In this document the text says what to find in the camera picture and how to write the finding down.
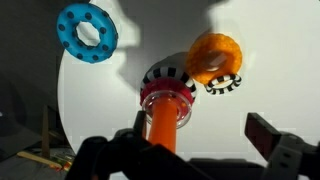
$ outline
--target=blue toy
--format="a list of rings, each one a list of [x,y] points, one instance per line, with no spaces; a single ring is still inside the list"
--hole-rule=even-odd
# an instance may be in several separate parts
[[[97,46],[88,46],[79,39],[76,27],[80,22],[91,23],[99,31],[100,43]],[[76,3],[66,7],[58,17],[57,31],[65,49],[85,62],[104,61],[117,47],[118,33],[112,19],[93,4]]]

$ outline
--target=orange toy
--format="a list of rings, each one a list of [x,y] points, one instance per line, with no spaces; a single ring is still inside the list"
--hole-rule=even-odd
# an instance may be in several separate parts
[[[149,141],[152,144],[162,144],[175,153],[177,105],[174,98],[161,97],[155,100],[152,111],[152,123]]]
[[[216,65],[214,59],[223,57]],[[200,37],[191,47],[186,61],[187,73],[196,81],[207,85],[213,79],[228,74],[237,74],[242,64],[239,45],[223,34],[208,34]]]

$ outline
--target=toy ring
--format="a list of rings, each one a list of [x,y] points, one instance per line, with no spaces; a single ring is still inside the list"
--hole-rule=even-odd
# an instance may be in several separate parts
[[[231,80],[232,83],[224,88],[214,87],[222,82],[229,81],[229,80]],[[239,87],[240,84],[241,84],[241,77],[239,75],[231,74],[231,75],[220,76],[217,79],[214,79],[211,82],[209,82],[209,84],[205,85],[205,87],[208,93],[216,95],[216,94],[224,94],[226,92],[233,91],[235,88]]]
[[[87,46],[77,35],[80,22],[88,22],[99,31],[100,43]],[[117,47],[118,33],[109,14],[93,4],[76,3],[59,15],[57,31],[60,42],[74,57],[89,63],[101,62],[112,56]]]
[[[171,77],[173,79],[183,82],[189,88],[192,98],[193,100],[195,100],[196,94],[197,94],[197,88],[193,79],[187,73],[173,67],[161,67],[161,68],[157,68],[152,71],[149,71],[144,76],[141,82],[141,89],[140,89],[141,92],[143,91],[146,84],[160,77]]]
[[[212,65],[210,64],[212,60],[216,61],[221,55],[223,55],[224,61],[220,67],[208,70],[208,65]],[[217,77],[237,74],[241,64],[240,47],[232,38],[223,34],[208,34],[192,45],[186,60],[186,71],[196,81],[207,85]]]

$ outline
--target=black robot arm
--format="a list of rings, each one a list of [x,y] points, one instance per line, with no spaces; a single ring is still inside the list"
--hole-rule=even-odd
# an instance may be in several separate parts
[[[320,179],[319,147],[289,133],[280,133],[256,113],[249,113],[245,134],[268,161],[268,166],[239,159],[184,161],[161,145],[145,140],[146,113],[139,111],[132,129],[119,130],[114,139],[86,139],[66,179],[109,179],[123,172],[133,180],[293,180],[298,175]]]

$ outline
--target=orange ring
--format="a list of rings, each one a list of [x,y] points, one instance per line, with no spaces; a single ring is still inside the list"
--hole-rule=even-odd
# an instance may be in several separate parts
[[[203,66],[210,52],[224,53],[226,57],[216,71],[208,71]],[[232,38],[223,34],[208,34],[192,45],[186,60],[186,71],[193,79],[206,85],[219,76],[237,74],[241,64],[240,46]]]

